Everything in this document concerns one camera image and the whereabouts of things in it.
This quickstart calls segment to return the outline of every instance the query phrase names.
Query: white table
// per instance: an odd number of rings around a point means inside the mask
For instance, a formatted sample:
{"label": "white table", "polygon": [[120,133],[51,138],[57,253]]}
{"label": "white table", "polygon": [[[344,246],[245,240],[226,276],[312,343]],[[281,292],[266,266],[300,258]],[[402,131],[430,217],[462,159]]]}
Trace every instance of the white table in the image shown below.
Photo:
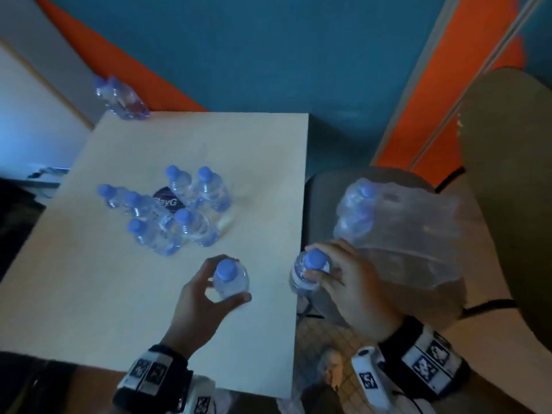
{"label": "white table", "polygon": [[[126,370],[167,329],[180,289],[207,257],[237,257],[253,301],[231,313],[190,361],[218,387],[274,397],[292,388],[307,114],[105,114],[0,284],[0,349]],[[161,257],[126,231],[100,183],[153,194],[164,169],[211,166],[235,205],[217,244]]]}

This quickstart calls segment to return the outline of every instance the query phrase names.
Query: foot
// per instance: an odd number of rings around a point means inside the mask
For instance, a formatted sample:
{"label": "foot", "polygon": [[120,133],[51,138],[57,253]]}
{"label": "foot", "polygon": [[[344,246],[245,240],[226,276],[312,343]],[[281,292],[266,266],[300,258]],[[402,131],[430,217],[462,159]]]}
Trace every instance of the foot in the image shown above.
{"label": "foot", "polygon": [[322,382],[327,383],[337,392],[343,382],[343,357],[339,350],[335,348],[324,350],[318,362],[317,371]]}

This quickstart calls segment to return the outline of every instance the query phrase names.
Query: wristband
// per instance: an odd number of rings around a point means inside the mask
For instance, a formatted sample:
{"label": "wristband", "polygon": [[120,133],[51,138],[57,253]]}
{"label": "wristband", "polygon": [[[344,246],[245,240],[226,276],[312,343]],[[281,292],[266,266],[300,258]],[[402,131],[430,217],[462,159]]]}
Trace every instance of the wristband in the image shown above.
{"label": "wristband", "polygon": [[412,316],[379,348],[383,372],[410,398],[436,401],[459,389],[471,372],[444,337]]}
{"label": "wristband", "polygon": [[173,349],[156,344],[136,360],[117,386],[113,404],[132,414],[182,412],[193,372]]}

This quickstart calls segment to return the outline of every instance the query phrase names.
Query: orange panel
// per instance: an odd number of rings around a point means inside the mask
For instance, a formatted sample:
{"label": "orange panel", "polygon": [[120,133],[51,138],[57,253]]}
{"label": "orange panel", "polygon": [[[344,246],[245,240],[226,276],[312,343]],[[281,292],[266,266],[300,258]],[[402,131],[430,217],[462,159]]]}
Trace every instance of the orange panel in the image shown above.
{"label": "orange panel", "polygon": [[[522,39],[518,36],[509,43],[492,68],[524,68],[525,65]],[[413,169],[435,186],[462,165],[457,121],[458,116],[455,116],[448,122]]]}
{"label": "orange panel", "polygon": [[517,15],[517,0],[461,0],[378,159],[406,169]]}
{"label": "orange panel", "polygon": [[130,84],[151,110],[205,111],[175,86],[79,20],[73,19],[51,1],[35,1],[94,73],[105,78],[116,76]]}

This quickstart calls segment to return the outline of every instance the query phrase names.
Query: black round sticker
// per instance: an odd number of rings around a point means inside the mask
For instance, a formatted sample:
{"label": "black round sticker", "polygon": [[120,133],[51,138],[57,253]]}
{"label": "black round sticker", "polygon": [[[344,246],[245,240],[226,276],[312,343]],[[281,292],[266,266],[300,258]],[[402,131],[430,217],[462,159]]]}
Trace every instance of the black round sticker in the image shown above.
{"label": "black round sticker", "polygon": [[161,203],[165,208],[169,209],[172,213],[175,213],[177,210],[184,208],[184,204],[178,199],[172,190],[168,187],[163,187],[159,189],[154,194],[154,199]]}

